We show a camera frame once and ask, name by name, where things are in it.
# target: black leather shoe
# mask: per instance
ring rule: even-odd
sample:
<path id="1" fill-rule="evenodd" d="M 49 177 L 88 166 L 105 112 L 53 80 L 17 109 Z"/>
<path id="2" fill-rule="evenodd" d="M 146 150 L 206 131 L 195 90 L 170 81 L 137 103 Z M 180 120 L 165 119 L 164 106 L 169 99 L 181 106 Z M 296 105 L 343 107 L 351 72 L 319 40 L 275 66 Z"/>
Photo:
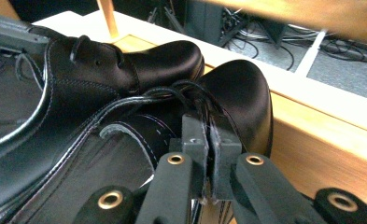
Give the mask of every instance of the black leather shoe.
<path id="1" fill-rule="evenodd" d="M 9 222 L 73 223 L 98 189 L 139 189 L 168 152 L 169 140 L 180 137 L 184 112 L 177 101 L 145 105 L 123 117 L 113 110 Z"/>
<path id="2" fill-rule="evenodd" d="M 204 72 L 200 50 L 187 41 L 123 54 L 86 36 L 62 36 L 44 57 L 44 72 L 34 76 L 42 89 L 34 111 L 0 137 L 0 220 L 48 181 L 110 107 L 132 103 L 121 99 Z"/>
<path id="3" fill-rule="evenodd" d="M 199 82 L 221 105 L 246 151 L 270 156 L 273 108 L 267 81 L 249 61 L 236 60 L 215 68 Z"/>

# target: shoe stitching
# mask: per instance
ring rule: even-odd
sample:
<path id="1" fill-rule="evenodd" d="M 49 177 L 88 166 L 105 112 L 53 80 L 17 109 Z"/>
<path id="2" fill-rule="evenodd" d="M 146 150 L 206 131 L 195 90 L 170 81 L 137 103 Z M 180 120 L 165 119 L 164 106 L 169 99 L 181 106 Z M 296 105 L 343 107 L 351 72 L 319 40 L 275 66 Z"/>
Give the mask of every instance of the shoe stitching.
<path id="1" fill-rule="evenodd" d="M 47 64 L 49 66 L 49 74 L 51 75 L 51 78 L 53 76 L 52 72 L 51 72 L 51 68 L 50 68 L 50 65 L 49 65 L 49 61 L 47 61 Z M 49 95 L 49 105 L 47 107 L 47 111 L 43 117 L 42 120 L 40 120 L 39 124 L 37 125 L 37 127 L 32 131 L 32 133 L 30 133 L 29 135 L 25 136 L 24 139 L 22 139 L 16 146 L 14 149 L 10 150 L 9 152 L 5 153 L 4 155 L 0 156 L 0 160 L 2 160 L 4 157 L 6 157 L 7 155 L 11 154 L 12 152 L 16 151 L 22 144 L 24 144 L 26 142 L 26 140 L 30 137 L 32 137 L 33 135 L 35 135 L 37 133 L 37 131 L 40 129 L 40 127 L 42 127 L 43 123 L 44 123 L 44 120 L 48 117 L 49 115 L 49 111 L 50 111 L 50 108 L 51 108 L 51 105 L 52 105 L 52 101 L 53 101 L 53 93 L 54 93 L 54 87 L 52 85 L 53 83 L 51 82 L 49 84 L 49 89 L 50 89 L 50 95 Z"/>
<path id="2" fill-rule="evenodd" d="M 111 88 L 107 85 L 101 84 L 101 83 L 85 81 L 85 80 L 57 79 L 57 78 L 55 78 L 53 81 L 55 83 L 63 84 L 63 85 L 72 84 L 72 85 L 78 85 L 78 86 L 83 86 L 83 87 L 90 86 L 90 87 L 94 87 L 94 88 L 97 88 L 97 89 L 100 89 L 100 90 L 108 91 L 110 93 L 113 93 L 114 95 L 118 95 L 117 91 L 115 91 L 113 88 Z"/>
<path id="3" fill-rule="evenodd" d="M 112 100 L 111 102 L 109 102 L 108 104 L 104 105 L 103 107 L 101 107 L 100 109 L 98 109 L 96 112 L 94 112 L 89 118 L 87 118 L 84 122 L 82 122 L 80 124 L 80 126 L 78 126 L 71 134 L 70 134 L 70 138 L 73 137 L 74 135 L 76 135 L 81 129 L 83 129 L 85 126 L 87 126 L 89 123 L 91 123 L 91 121 L 93 121 L 95 119 L 95 117 L 97 117 L 100 112 L 102 110 L 104 110 L 106 107 L 108 107 L 110 104 L 113 104 L 113 102 L 116 102 L 118 101 L 119 99 L 121 99 L 120 95 L 117 94 L 117 97 Z"/>
<path id="4" fill-rule="evenodd" d="M 144 117 L 144 118 L 147 118 L 147 119 L 151 119 L 153 120 L 154 122 L 156 122 L 160 127 L 162 127 L 163 129 L 165 130 L 168 130 L 171 134 L 169 135 L 171 138 L 176 138 L 176 134 L 174 133 L 174 131 L 172 131 L 168 125 L 166 125 L 162 120 L 150 115 L 150 114 L 141 114 L 141 115 L 138 115 L 139 117 Z"/>
<path id="5" fill-rule="evenodd" d="M 93 118 L 98 116 L 99 112 L 104 110 L 106 107 L 108 107 L 110 104 L 113 104 L 115 101 L 110 102 L 109 104 L 103 106 L 102 108 L 100 108 L 99 110 L 97 110 L 97 112 L 95 112 L 90 118 L 88 118 L 85 122 L 83 122 L 81 124 L 81 126 L 83 126 L 84 123 L 91 123 L 91 121 L 93 121 Z M 35 193 L 33 194 L 33 196 L 29 199 L 29 201 L 27 203 L 25 203 L 20 211 L 23 211 L 30 203 L 30 201 L 32 201 L 34 199 L 34 197 L 36 196 L 36 194 L 38 194 L 39 192 L 41 193 L 41 190 L 44 189 L 47 184 L 51 181 L 52 176 L 56 175 L 56 173 L 58 172 L 58 169 L 61 169 L 64 166 L 64 163 L 67 162 L 69 160 L 69 158 L 71 158 L 73 156 L 73 154 L 75 152 L 77 152 L 77 148 L 83 143 L 83 141 L 85 141 L 88 137 L 88 135 L 90 134 L 90 132 L 92 132 L 92 130 L 96 129 L 97 126 L 99 125 L 99 122 L 95 122 L 92 126 L 88 127 L 87 129 L 84 129 L 84 134 L 79 136 L 78 139 L 80 139 L 78 142 L 73 143 L 72 145 L 72 149 L 66 151 L 67 154 L 65 154 L 65 156 L 61 157 L 61 163 L 59 165 L 58 168 L 56 169 L 52 169 L 49 171 L 49 174 L 45 176 L 45 180 L 44 180 L 44 184 L 41 185 L 41 187 L 35 191 Z M 72 164 L 69 165 L 68 169 L 66 170 L 66 172 L 64 173 L 64 175 L 62 176 L 61 180 L 59 181 L 58 185 L 55 187 L 55 189 L 49 194 L 49 196 L 44 200 L 43 203 L 41 203 L 37 209 L 29 216 L 29 218 L 27 219 L 26 223 L 29 222 L 34 216 L 35 214 L 46 204 L 46 202 L 48 201 L 48 199 L 58 190 L 58 188 L 62 185 L 62 183 L 64 182 L 64 180 L 67 178 L 67 176 L 70 174 L 71 170 L 72 170 L 72 166 L 74 165 L 74 163 L 77 161 L 78 156 L 76 156 L 73 160 L 72 160 Z"/>
<path id="6" fill-rule="evenodd" d="M 139 136 L 141 138 L 141 140 L 145 143 L 146 147 L 148 148 L 148 150 L 150 151 L 152 157 L 153 157 L 153 160 L 155 161 L 155 163 L 158 165 L 158 161 L 157 161 L 157 157 L 156 155 L 154 154 L 154 151 L 153 149 L 151 148 L 151 146 L 148 144 L 148 142 L 146 141 L 146 139 L 142 136 L 142 134 L 140 134 L 135 128 L 133 128 L 131 125 L 129 125 L 128 123 L 125 123 L 123 121 L 117 121 L 116 124 L 121 124 L 125 127 L 128 127 L 131 132 L 135 133 L 136 136 Z"/>
<path id="7" fill-rule="evenodd" d="M 68 153 L 68 155 L 66 155 L 60 165 L 60 168 L 62 168 L 62 166 L 64 165 L 65 162 L 67 162 L 69 160 L 70 157 L 73 156 L 73 154 L 75 152 L 77 152 L 77 148 L 79 146 L 81 146 L 81 144 L 83 144 L 83 142 L 85 142 L 85 140 L 87 140 L 87 137 L 89 136 L 89 134 L 91 133 L 91 131 L 96 127 L 96 125 L 91 126 L 86 132 L 85 134 L 81 137 L 81 139 L 76 143 L 76 145 L 74 147 L 72 147 L 72 149 L 70 150 L 70 152 Z M 61 180 L 59 181 L 58 185 L 55 187 L 55 189 L 49 194 L 49 196 L 44 200 L 43 203 L 41 203 L 37 209 L 29 216 L 29 218 L 25 221 L 25 223 L 29 223 L 31 221 L 32 218 L 35 217 L 35 215 L 37 214 L 38 211 L 41 210 L 41 208 L 47 203 L 47 201 L 52 197 L 52 195 L 59 189 L 59 187 L 62 185 L 62 183 L 65 181 L 65 179 L 70 175 L 71 171 L 72 171 L 72 167 L 74 166 L 75 162 L 78 160 L 79 155 L 76 155 L 74 157 L 74 159 L 72 160 L 72 163 L 68 166 L 66 172 L 64 173 L 64 175 L 62 176 Z M 42 185 L 42 187 L 36 191 L 36 193 L 40 192 L 44 187 L 46 187 L 47 183 L 49 183 L 50 179 L 52 178 L 52 176 L 46 180 L 46 182 Z"/>

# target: shoelace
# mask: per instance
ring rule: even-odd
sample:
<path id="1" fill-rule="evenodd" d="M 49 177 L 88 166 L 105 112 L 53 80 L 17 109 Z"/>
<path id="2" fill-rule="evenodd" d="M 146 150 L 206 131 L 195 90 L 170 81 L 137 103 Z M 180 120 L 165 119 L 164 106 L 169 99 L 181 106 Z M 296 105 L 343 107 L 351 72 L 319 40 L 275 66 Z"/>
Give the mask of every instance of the shoelace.
<path id="1" fill-rule="evenodd" d="M 91 40 L 86 35 L 82 35 L 81 37 L 78 38 L 78 40 L 76 40 L 71 50 L 71 53 L 69 55 L 70 61 L 74 62 L 76 60 L 78 56 L 78 49 L 80 48 L 80 46 L 82 45 L 84 41 L 91 41 Z M 122 67 L 125 61 L 124 61 L 124 55 L 121 49 L 119 49 L 118 47 L 114 45 L 109 45 L 109 46 L 116 51 L 116 57 L 118 61 L 117 66 Z M 28 65 L 32 73 L 31 76 L 25 75 L 24 72 L 22 71 L 22 67 L 24 64 Z M 42 73 L 43 73 L 42 69 L 38 66 L 37 62 L 34 60 L 34 58 L 30 54 L 22 53 L 17 56 L 15 74 L 18 80 L 29 81 L 29 80 L 34 79 L 39 89 L 43 91 L 44 78 L 43 78 Z"/>
<path id="2" fill-rule="evenodd" d="M 199 83 L 191 80 L 179 80 L 169 87 L 154 87 L 140 96 L 132 96 L 112 102 L 106 106 L 97 117 L 92 120 L 92 126 L 98 126 L 102 120 L 113 110 L 132 106 L 128 114 L 134 113 L 142 105 L 157 104 L 160 102 L 178 99 L 187 109 L 199 111 L 205 123 L 205 131 L 209 124 L 209 113 L 215 111 L 222 113 L 223 109 L 213 95 Z"/>

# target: cable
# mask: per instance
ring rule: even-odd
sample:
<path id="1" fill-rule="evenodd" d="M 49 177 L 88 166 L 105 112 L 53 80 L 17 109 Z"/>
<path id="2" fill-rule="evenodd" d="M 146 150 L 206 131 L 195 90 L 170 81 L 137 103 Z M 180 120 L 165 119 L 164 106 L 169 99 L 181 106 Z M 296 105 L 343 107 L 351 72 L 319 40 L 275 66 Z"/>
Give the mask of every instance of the cable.
<path id="1" fill-rule="evenodd" d="M 254 44 L 252 44 L 252 43 L 250 43 L 249 41 L 246 41 L 246 40 L 241 40 L 241 41 L 244 41 L 245 44 L 249 44 L 250 46 L 252 46 L 255 49 L 256 52 L 255 52 L 255 55 L 251 57 L 252 59 L 255 59 L 255 58 L 257 58 L 257 56 L 259 56 L 259 49 Z M 244 49 L 245 48 L 245 45 L 242 48 L 240 48 L 238 45 L 236 45 L 236 46 L 239 49 Z"/>
<path id="2" fill-rule="evenodd" d="M 305 31 L 305 32 L 315 32 L 313 30 L 310 30 L 308 28 L 304 28 L 304 27 L 301 27 L 301 26 L 298 26 L 298 25 L 294 25 L 294 24 L 288 24 L 288 27 L 292 30 L 301 30 L 301 31 Z"/>
<path id="3" fill-rule="evenodd" d="M 286 69 L 287 71 L 289 71 L 291 69 L 291 67 L 293 67 L 294 65 L 294 56 L 293 54 L 290 52 L 290 50 L 288 50 L 287 48 L 280 46 L 280 48 L 284 49 L 291 57 L 291 64 L 289 65 L 289 67 Z"/>
<path id="4" fill-rule="evenodd" d="M 344 43 L 344 45 L 338 44 L 337 40 Z M 337 51 L 331 51 L 329 47 L 330 44 L 333 44 L 337 48 Z M 356 42 L 354 41 L 333 39 L 333 40 L 329 40 L 329 43 L 326 44 L 324 47 L 321 47 L 320 49 L 322 53 L 334 59 L 343 60 L 346 62 L 367 63 L 367 60 L 366 60 L 367 49 L 361 46 L 358 46 Z M 352 57 L 352 55 L 347 55 L 348 53 L 353 52 L 353 51 L 357 52 L 357 55 L 360 56 L 359 59 Z"/>
<path id="5" fill-rule="evenodd" d="M 241 48 L 241 47 L 239 47 L 237 44 L 235 44 L 235 42 L 233 42 L 233 40 L 231 40 L 230 41 L 230 43 L 232 43 L 232 44 L 234 44 L 237 48 L 239 48 L 239 49 L 244 49 L 245 48 L 245 45 L 247 44 L 247 42 L 244 42 L 245 44 L 244 44 L 244 46 Z"/>
<path id="6" fill-rule="evenodd" d="M 209 101 L 212 103 L 212 106 L 214 106 L 218 112 L 220 113 L 223 112 L 223 107 L 216 100 L 216 98 L 212 95 L 212 93 L 209 90 L 207 90 L 206 88 L 204 88 L 203 86 L 201 86 L 200 84 L 193 82 L 193 81 L 189 81 L 189 80 L 179 80 L 179 81 L 176 81 L 174 84 L 172 84 L 172 87 L 177 88 L 179 86 L 183 86 L 183 88 L 181 89 L 182 91 L 189 91 L 192 88 L 200 91 L 200 93 L 205 98 L 209 99 Z"/>

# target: floor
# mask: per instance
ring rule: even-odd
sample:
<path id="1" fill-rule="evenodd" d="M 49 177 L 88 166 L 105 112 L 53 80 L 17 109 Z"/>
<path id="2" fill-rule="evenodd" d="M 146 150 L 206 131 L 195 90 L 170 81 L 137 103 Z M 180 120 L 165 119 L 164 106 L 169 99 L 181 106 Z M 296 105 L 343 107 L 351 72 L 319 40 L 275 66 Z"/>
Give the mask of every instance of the floor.
<path id="1" fill-rule="evenodd" d="M 146 20 L 156 1 L 113 0 L 118 12 Z M 24 21 L 38 21 L 62 11 L 71 10 L 86 15 L 98 10 L 94 0 L 11 0 Z M 177 5 L 177 13 L 184 6 Z M 236 20 L 237 14 L 227 14 Z M 274 66 L 295 72 L 308 48 L 312 45 L 316 32 L 301 27 L 288 28 L 281 48 L 277 49 L 265 36 L 256 20 L 250 20 L 247 28 L 229 41 L 224 48 Z M 326 83 L 336 88 L 350 91 L 367 98 L 367 46 L 357 42 L 340 40 L 328 34 L 322 42 L 321 51 L 316 57 L 308 78 Z"/>
<path id="2" fill-rule="evenodd" d="M 316 34 L 314 31 L 305 30 L 306 34 L 297 31 L 288 28 L 281 48 L 276 49 L 266 41 L 265 32 L 253 21 L 245 30 L 246 35 L 236 36 L 224 48 L 294 73 Z M 367 46 L 328 34 L 307 77 L 367 98 Z"/>

